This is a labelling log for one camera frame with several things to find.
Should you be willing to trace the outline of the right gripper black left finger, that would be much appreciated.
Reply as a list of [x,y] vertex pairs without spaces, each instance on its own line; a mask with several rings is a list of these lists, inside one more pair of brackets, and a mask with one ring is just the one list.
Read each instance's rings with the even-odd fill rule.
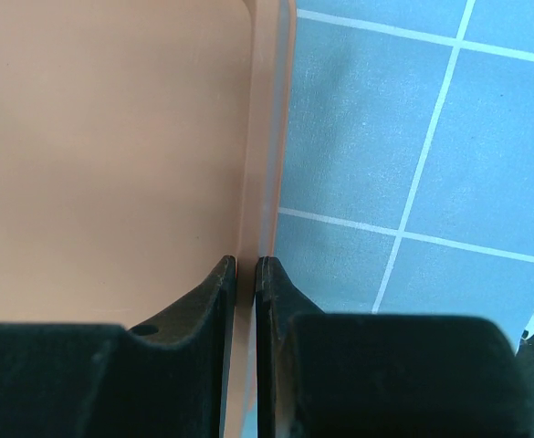
[[133,328],[0,323],[0,437],[219,437],[236,261]]

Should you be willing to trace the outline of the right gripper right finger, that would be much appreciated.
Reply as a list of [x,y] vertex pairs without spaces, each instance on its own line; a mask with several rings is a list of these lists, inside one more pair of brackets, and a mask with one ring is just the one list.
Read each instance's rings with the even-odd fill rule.
[[256,270],[261,437],[526,437],[529,391],[483,318],[326,313]]

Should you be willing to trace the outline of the blue checked tablecloth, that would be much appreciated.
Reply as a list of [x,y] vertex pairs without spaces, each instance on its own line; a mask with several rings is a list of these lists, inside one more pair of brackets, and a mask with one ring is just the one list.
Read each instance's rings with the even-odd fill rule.
[[275,258],[326,313],[483,318],[534,437],[534,1],[299,1]]

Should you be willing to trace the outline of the orange plastic tray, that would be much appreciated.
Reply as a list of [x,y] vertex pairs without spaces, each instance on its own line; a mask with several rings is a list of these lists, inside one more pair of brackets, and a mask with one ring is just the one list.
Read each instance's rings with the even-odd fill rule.
[[254,390],[292,1],[0,1],[0,323],[131,329],[225,256],[224,432]]

